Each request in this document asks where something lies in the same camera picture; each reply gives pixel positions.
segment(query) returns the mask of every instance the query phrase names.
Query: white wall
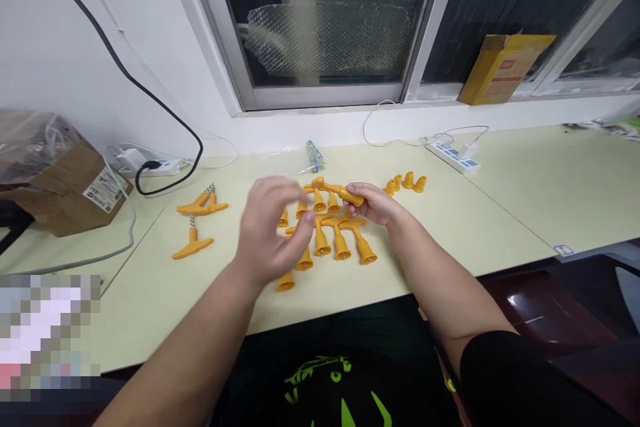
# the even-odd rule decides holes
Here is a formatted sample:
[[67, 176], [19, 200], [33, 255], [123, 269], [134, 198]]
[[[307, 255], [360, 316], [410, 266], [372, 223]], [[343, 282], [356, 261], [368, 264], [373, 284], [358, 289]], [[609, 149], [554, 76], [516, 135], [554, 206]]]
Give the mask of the white wall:
[[[100, 1], [84, 2], [130, 72], [152, 91], [160, 91]], [[129, 42], [179, 100], [188, 114], [185, 119], [199, 133], [206, 135], [203, 129], [219, 132], [241, 153], [302, 145], [309, 138], [318, 146], [363, 142], [361, 128], [367, 112], [353, 108], [231, 118], [223, 104], [223, 98], [236, 102], [229, 79], [219, 65], [205, 61], [180, 0], [106, 2]], [[62, 113], [98, 148], [134, 141], [175, 155], [195, 155], [193, 139], [121, 75], [72, 0], [0, 0], [0, 15], [0, 105]], [[217, 52], [213, 54], [219, 61]], [[392, 107], [372, 115], [367, 135], [382, 141], [474, 123], [486, 123], [492, 129], [551, 125], [610, 115], [639, 103], [640, 94], [483, 107]], [[222, 141], [204, 140], [205, 155], [230, 152]]]

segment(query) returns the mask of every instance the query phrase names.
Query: bubble wrap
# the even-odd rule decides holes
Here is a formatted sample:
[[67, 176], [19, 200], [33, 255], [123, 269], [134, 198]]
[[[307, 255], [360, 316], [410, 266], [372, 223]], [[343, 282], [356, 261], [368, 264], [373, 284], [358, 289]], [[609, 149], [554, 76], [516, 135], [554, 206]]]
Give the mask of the bubble wrap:
[[269, 75], [400, 74], [411, 42], [405, 8], [382, 3], [266, 5], [245, 43]]

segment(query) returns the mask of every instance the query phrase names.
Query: light yellow desk surface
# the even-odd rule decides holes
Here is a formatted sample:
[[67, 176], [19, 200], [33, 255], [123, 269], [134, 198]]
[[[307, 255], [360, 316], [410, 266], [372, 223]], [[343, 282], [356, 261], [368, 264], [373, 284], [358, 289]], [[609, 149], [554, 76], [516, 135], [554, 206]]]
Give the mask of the light yellow desk surface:
[[[328, 167], [321, 175], [329, 183], [368, 181], [384, 187], [396, 173], [413, 170], [416, 178], [427, 175], [424, 193], [401, 189], [394, 198], [476, 276], [554, 255], [486, 195], [422, 148], [395, 143], [384, 148], [326, 148], [322, 153]], [[259, 155], [240, 157], [228, 167], [198, 171], [197, 181], [171, 198], [103, 295], [101, 313], [93, 317], [90, 330], [81, 338], [80, 348], [91, 351], [91, 361], [99, 363], [103, 372], [146, 361], [233, 258], [240, 215], [254, 179], [287, 173], [286, 162], [270, 171], [261, 159]], [[309, 183], [317, 175], [298, 175], [296, 180]], [[191, 203], [211, 181], [215, 182], [218, 202], [230, 204], [226, 210], [197, 218], [199, 237], [213, 237], [215, 243], [183, 260], [172, 260], [171, 254], [187, 243], [189, 229], [189, 218], [179, 215], [175, 206]], [[289, 206], [289, 225], [296, 222], [295, 210], [296, 205]], [[325, 233], [333, 249], [333, 232], [325, 228]], [[312, 269], [293, 272], [295, 288], [277, 293], [274, 285], [268, 286], [257, 301], [249, 333], [410, 292], [383, 228], [373, 224], [362, 228], [378, 255], [368, 266], [359, 264], [353, 234], [343, 233], [351, 259], [338, 262], [333, 256], [312, 256]], [[315, 239], [311, 241], [312, 254], [314, 245]]]
[[[141, 180], [143, 189], [152, 190], [175, 181], [176, 177], [155, 177]], [[133, 202], [136, 212], [136, 222], [133, 228], [135, 243], [126, 252], [112, 258], [64, 270], [60, 274], [68, 275], [100, 275], [103, 280], [101, 291], [104, 292], [113, 278], [118, 274], [129, 256], [147, 233], [160, 212], [167, 205], [170, 193], [161, 193], [154, 198], [144, 198], [135, 189], [129, 194], [129, 201]], [[131, 225], [131, 208], [125, 202], [113, 221], [105, 227], [89, 230], [66, 237], [55, 237], [42, 230], [36, 223], [31, 224], [20, 238], [0, 256], [0, 275], [19, 274], [27, 270], [35, 270], [60, 264], [68, 264], [79, 260], [94, 258], [118, 250], [129, 243], [129, 226]], [[7, 229], [0, 229], [0, 236], [6, 234]]]
[[478, 144], [469, 181], [549, 246], [584, 252], [640, 237], [640, 144], [561, 126], [489, 132]]

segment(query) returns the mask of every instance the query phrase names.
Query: yellow plastic part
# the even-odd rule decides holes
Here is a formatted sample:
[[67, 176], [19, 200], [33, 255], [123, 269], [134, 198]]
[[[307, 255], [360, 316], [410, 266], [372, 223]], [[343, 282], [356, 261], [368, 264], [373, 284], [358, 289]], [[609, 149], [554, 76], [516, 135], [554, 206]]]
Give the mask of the yellow plastic part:
[[322, 257], [331, 253], [331, 247], [327, 242], [327, 236], [322, 231], [321, 222], [325, 219], [331, 218], [328, 213], [315, 216], [315, 255]]
[[295, 287], [295, 280], [293, 279], [293, 275], [291, 272], [287, 272], [282, 277], [278, 279], [278, 282], [275, 284], [275, 289], [278, 292], [286, 292], [287, 290], [291, 290]]
[[360, 262], [362, 265], [369, 265], [378, 260], [378, 256], [373, 253], [373, 250], [371, 250], [369, 242], [367, 242], [360, 233], [359, 227], [366, 221], [366, 219], [351, 219], [339, 225], [341, 229], [353, 231], [353, 234], [355, 235], [355, 243], [358, 246], [358, 252], [360, 252]]
[[329, 192], [329, 209], [327, 211], [330, 214], [340, 213], [340, 204], [338, 203], [338, 199], [335, 197], [335, 193], [332, 191]]
[[423, 193], [425, 191], [425, 185], [427, 185], [427, 178], [423, 175], [413, 186], [413, 191], [417, 193]]
[[[205, 207], [207, 200], [210, 201], [209, 207]], [[201, 217], [209, 214], [214, 214], [217, 211], [224, 210], [225, 208], [229, 207], [228, 203], [215, 203], [215, 200], [215, 193], [208, 193], [204, 191], [195, 200], [195, 202], [190, 203], [189, 205], [180, 205], [178, 208], [176, 208], [176, 210], [180, 214]]]
[[395, 180], [391, 179], [387, 182], [387, 186], [385, 187], [385, 192], [389, 197], [393, 197], [393, 192], [395, 191]]
[[192, 215], [192, 216], [202, 216], [207, 215], [209, 213], [209, 209], [205, 207], [205, 203], [209, 200], [209, 192], [204, 191], [199, 195], [199, 197], [189, 205], [180, 205], [176, 208], [176, 210], [180, 214]]
[[[313, 193], [313, 189], [310, 185], [305, 185], [305, 193]], [[307, 211], [307, 204], [304, 202], [298, 203], [298, 210], [295, 212], [295, 217], [300, 220]]]
[[225, 208], [229, 207], [228, 203], [215, 203], [216, 197], [215, 197], [215, 193], [212, 193], [209, 198], [211, 198], [211, 201], [209, 202], [209, 213], [210, 214], [215, 214], [217, 211], [221, 211], [224, 210]]
[[402, 182], [402, 186], [404, 188], [413, 188], [413, 172], [408, 171], [407, 175], [405, 175], [405, 181]]
[[184, 257], [200, 252], [203, 248], [209, 247], [213, 243], [212, 238], [204, 240], [198, 240], [198, 231], [195, 227], [189, 228], [189, 243], [180, 252], [173, 254], [171, 258], [174, 260], [180, 260]]
[[285, 207], [285, 211], [280, 216], [280, 222], [278, 222], [278, 227], [284, 228], [284, 227], [287, 227], [288, 225], [289, 225], [289, 212]]
[[324, 200], [322, 200], [322, 195], [320, 195], [320, 187], [313, 187], [311, 184], [305, 185], [305, 193], [313, 192], [313, 211], [314, 212], [322, 212], [327, 209], [327, 204]]
[[349, 220], [346, 217], [331, 217], [329, 219], [324, 219], [320, 224], [323, 227], [333, 227], [333, 232], [335, 234], [335, 259], [336, 260], [346, 260], [351, 257], [351, 251], [347, 247], [347, 241], [342, 236], [340, 232], [339, 225], [343, 222]]
[[[285, 234], [290, 236], [295, 231], [295, 226], [289, 227], [285, 230]], [[313, 267], [313, 260], [311, 260], [311, 256], [309, 255], [309, 247], [305, 249], [305, 253], [302, 254], [302, 258], [295, 264], [296, 270], [309, 270]]]
[[311, 186], [313, 188], [321, 188], [323, 190], [332, 191], [342, 200], [351, 202], [356, 207], [359, 207], [365, 201], [364, 197], [361, 197], [360, 195], [353, 195], [341, 185], [331, 185], [330, 183], [325, 182], [324, 177], [315, 178], [311, 182]]

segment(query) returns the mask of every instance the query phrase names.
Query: window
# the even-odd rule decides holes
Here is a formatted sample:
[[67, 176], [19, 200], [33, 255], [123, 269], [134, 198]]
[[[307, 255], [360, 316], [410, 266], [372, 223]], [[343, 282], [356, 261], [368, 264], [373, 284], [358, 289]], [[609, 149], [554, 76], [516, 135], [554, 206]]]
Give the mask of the window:
[[487, 34], [557, 36], [516, 95], [640, 81], [640, 0], [201, 3], [245, 111], [455, 99]]

